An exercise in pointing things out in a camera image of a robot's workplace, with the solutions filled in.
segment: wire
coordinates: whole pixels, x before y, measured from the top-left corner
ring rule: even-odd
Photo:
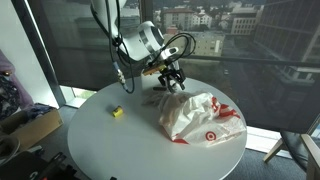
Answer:
[[[107,10],[107,13],[108,13],[108,30],[109,30],[109,51],[110,51],[110,56],[111,56],[111,61],[112,62],[115,62],[114,60],[114,57],[113,57],[113,51],[112,51],[112,28],[111,28],[111,20],[110,20],[110,7],[109,7],[109,1],[108,0],[105,0],[106,2],[106,10]]]
[[[186,39],[186,44],[185,44],[183,52],[176,59],[174,59],[172,62],[175,62],[180,58],[184,58],[184,57],[190,56],[194,52],[197,42],[196,42],[196,40],[194,39],[194,37],[191,34],[189,34],[189,33],[179,33],[179,34],[176,34],[176,35],[174,35],[173,37],[171,37],[169,39],[169,41],[160,49],[160,52],[157,54],[157,56],[154,58],[154,60],[150,64],[153,64],[154,62],[156,62],[158,60],[160,54],[162,53],[162,51],[164,51],[172,42],[174,42],[175,40],[177,40],[179,38],[185,38]],[[189,38],[191,38],[193,40],[194,46],[193,46],[192,50],[187,55],[185,55],[187,47],[190,44]]]
[[[124,49],[125,49],[125,51],[126,51],[127,58],[128,58],[128,61],[129,61],[129,65],[130,65],[130,73],[131,73],[131,81],[132,81],[132,89],[131,89],[131,91],[128,90],[128,87],[126,87],[126,85],[125,85],[125,89],[126,89],[127,93],[132,94],[132,93],[134,92],[134,90],[135,90],[135,82],[134,82],[134,77],[133,77],[132,62],[131,62],[131,60],[130,60],[130,55],[129,55],[127,46],[126,46],[126,44],[123,42],[123,38],[122,38],[122,35],[121,35],[121,33],[120,33],[121,20],[120,20],[120,5],[119,5],[119,0],[116,0],[116,4],[117,4],[117,16],[118,16],[118,18],[117,18],[117,20],[118,20],[118,38],[120,38],[120,39],[118,39],[118,40],[120,40],[120,42],[118,42],[118,43],[119,43],[118,45],[120,46],[120,44],[122,43],[123,46],[124,46]],[[120,57],[119,48],[117,48],[117,53],[118,53],[118,56],[119,56],[120,61],[123,63],[123,60],[122,60],[121,57]]]

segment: chair leg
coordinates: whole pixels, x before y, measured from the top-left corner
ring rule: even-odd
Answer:
[[[273,148],[268,152],[266,156],[264,156],[263,161],[265,163],[268,163],[270,159],[275,156],[281,149],[283,149],[284,144],[282,142],[282,139],[279,139],[276,145],[273,146]]]

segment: rooftop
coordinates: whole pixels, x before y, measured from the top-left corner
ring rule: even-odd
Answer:
[[[191,9],[186,8],[176,8],[176,9],[167,9],[164,13],[194,13]]]

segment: red target logo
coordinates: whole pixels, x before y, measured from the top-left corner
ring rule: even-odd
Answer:
[[[209,131],[206,133],[206,139],[208,141],[214,141],[214,140],[216,140],[216,137],[217,137],[216,134],[212,131]]]

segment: purple cloth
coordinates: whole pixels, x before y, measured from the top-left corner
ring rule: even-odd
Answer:
[[[16,69],[13,64],[7,59],[7,57],[2,53],[0,49],[0,72],[10,71],[12,74],[10,75],[10,81],[17,87],[20,96],[20,108],[26,109],[32,106],[33,100],[30,94],[23,88],[22,84],[18,80],[15,75]]]

